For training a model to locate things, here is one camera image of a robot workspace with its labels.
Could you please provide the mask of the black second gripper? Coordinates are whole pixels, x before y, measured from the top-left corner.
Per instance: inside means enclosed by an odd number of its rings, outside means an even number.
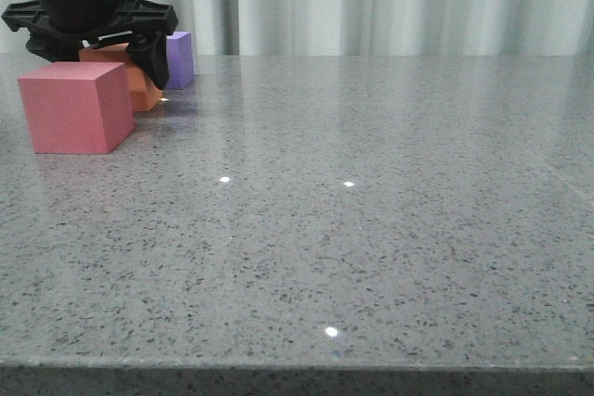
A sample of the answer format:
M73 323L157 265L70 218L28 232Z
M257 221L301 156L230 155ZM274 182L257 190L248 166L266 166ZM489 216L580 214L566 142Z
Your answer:
M49 62L78 62L83 41L93 47L129 43L126 53L163 90L170 73L166 36L178 17L174 7L149 0L32 0L2 13L12 32L30 33L26 49Z

